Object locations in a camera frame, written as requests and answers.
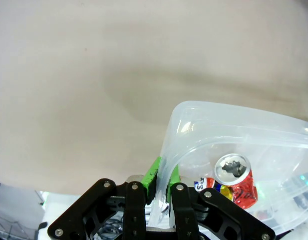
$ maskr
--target silver can lid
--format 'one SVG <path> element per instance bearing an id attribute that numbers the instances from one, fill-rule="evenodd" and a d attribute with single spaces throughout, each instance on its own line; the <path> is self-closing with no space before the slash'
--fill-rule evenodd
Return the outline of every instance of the silver can lid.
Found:
<path id="1" fill-rule="evenodd" d="M 246 157 L 236 153 L 227 154 L 215 165 L 215 179 L 222 185 L 236 185 L 248 176 L 250 170 L 250 162 Z"/>

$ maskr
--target black metal bracket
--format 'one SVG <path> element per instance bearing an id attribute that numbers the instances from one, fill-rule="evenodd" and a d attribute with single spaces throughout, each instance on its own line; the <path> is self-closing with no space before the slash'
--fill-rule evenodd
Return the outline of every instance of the black metal bracket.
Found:
<path id="1" fill-rule="evenodd" d="M 176 183 L 171 187 L 170 227 L 146 228 L 146 189 L 132 181 L 116 186 L 106 178 L 96 182 L 47 232 L 52 240 L 91 240 L 102 224 L 124 211 L 122 240 L 201 240 L 198 225 L 221 240 L 275 240 L 275 232 L 214 189 L 196 192 Z"/>

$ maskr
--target screw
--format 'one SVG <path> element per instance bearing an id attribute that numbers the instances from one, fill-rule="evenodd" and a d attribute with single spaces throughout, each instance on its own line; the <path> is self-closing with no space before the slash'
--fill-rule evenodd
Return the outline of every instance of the screw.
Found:
<path id="1" fill-rule="evenodd" d="M 182 186 L 182 185 L 179 184 L 179 185 L 176 186 L 176 189 L 179 190 L 179 191 L 181 191 L 181 190 L 184 189 L 184 186 Z"/>
<path id="2" fill-rule="evenodd" d="M 63 235 L 63 233 L 64 233 L 64 232 L 63 232 L 63 230 L 62 230 L 62 229 L 60 229 L 60 228 L 55 230 L 55 236 L 57 236 L 57 237 L 62 236 L 62 235 Z"/>
<path id="3" fill-rule="evenodd" d="M 212 194 L 209 191 L 207 191 L 207 192 L 204 193 L 204 196 L 207 197 L 207 198 L 210 198 L 212 196 Z"/>
<path id="4" fill-rule="evenodd" d="M 269 235 L 266 233 L 262 235 L 262 240 L 269 240 L 269 238 L 270 238 Z"/>
<path id="5" fill-rule="evenodd" d="M 132 185 L 132 189 L 134 189 L 134 190 L 138 189 L 138 185 L 134 183 L 134 184 Z"/>

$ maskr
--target plastic bin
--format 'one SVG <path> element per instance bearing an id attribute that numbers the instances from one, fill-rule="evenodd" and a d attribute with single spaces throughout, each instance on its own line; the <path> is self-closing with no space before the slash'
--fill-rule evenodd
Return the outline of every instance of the plastic bin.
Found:
<path id="1" fill-rule="evenodd" d="M 251 163 L 258 201 L 246 211 L 276 234 L 308 218 L 308 122 L 248 107 L 186 101 L 170 118 L 149 224 L 159 221 L 176 165 L 181 176 L 214 177 L 217 160 L 231 153 Z"/>

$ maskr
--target clear plastic box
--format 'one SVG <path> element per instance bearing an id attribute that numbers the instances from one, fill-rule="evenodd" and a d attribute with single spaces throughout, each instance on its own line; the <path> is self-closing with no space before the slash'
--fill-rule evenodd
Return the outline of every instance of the clear plastic box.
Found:
<path id="1" fill-rule="evenodd" d="M 231 153 L 251 163 L 258 201 L 246 211 L 276 234 L 308 218 L 308 122 L 242 106 L 186 101 L 169 121 L 149 224 L 159 221 L 176 165 L 181 176 L 214 177 L 217 160 Z"/>

